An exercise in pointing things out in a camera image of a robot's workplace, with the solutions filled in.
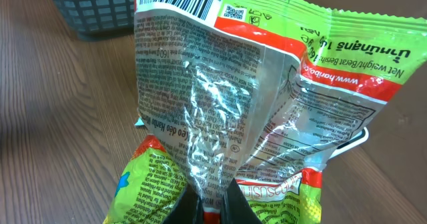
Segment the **white barcode scanner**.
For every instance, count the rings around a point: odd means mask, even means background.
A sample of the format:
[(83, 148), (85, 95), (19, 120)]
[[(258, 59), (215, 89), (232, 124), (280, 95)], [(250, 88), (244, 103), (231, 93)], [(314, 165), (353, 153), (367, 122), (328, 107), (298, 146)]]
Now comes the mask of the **white barcode scanner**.
[(363, 144), (364, 142), (366, 142), (369, 138), (369, 131), (368, 129), (365, 127), (363, 128), (363, 130), (361, 132), (359, 132), (359, 134), (355, 135), (354, 137), (352, 137), (349, 141), (341, 144), (330, 156), (330, 159), (335, 158), (336, 156), (339, 156), (361, 144)]

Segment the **grey plastic shopping basket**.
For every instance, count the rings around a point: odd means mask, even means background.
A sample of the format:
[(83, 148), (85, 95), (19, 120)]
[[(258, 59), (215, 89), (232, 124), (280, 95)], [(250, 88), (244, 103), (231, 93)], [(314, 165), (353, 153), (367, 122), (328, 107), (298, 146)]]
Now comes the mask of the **grey plastic shopping basket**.
[(134, 0), (53, 0), (79, 39), (100, 41), (133, 33)]

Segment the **teal snack packet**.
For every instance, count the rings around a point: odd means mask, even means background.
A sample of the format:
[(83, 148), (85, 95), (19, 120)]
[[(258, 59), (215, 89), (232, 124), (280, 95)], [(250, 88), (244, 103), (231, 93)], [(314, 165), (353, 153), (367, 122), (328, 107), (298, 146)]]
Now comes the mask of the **teal snack packet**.
[(134, 124), (134, 126), (135, 127), (143, 127), (145, 124), (144, 124), (144, 122), (142, 121), (142, 119), (141, 118), (139, 118), (137, 121), (136, 121), (136, 123)]

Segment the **green candy bag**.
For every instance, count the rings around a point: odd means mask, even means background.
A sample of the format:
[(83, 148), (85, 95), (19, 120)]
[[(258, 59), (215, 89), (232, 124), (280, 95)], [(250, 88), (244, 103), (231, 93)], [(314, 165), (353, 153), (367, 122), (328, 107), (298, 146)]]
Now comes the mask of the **green candy bag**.
[(220, 223), (236, 180), (262, 223), (319, 223), (322, 171), (426, 60), (426, 20), (304, 0), (134, 0), (148, 135), (106, 223), (163, 223), (187, 185)]

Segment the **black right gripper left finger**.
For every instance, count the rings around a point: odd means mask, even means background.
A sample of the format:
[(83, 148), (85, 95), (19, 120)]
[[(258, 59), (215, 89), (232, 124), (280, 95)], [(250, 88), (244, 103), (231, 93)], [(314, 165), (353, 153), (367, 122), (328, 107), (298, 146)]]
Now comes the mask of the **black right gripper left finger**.
[(187, 185), (162, 224), (203, 224), (201, 198)]

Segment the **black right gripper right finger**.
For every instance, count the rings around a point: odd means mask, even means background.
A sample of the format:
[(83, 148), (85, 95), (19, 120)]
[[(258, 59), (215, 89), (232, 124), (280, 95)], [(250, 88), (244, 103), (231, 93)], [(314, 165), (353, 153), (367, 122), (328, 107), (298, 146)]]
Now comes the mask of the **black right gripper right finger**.
[(236, 180), (228, 187), (220, 211), (221, 224), (262, 224), (252, 211)]

